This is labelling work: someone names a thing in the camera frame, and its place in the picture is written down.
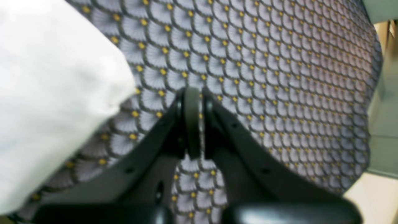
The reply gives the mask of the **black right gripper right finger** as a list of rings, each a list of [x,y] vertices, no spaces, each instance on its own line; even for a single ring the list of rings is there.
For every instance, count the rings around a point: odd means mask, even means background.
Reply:
[[[222,224],[362,224],[349,200],[284,167],[205,88],[204,156],[223,175]]]

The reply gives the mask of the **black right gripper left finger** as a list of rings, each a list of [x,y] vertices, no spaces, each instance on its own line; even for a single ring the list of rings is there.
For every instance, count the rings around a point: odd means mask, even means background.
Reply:
[[[34,224],[173,224],[175,167],[198,158],[199,90],[182,88],[138,146],[99,176],[44,201]]]

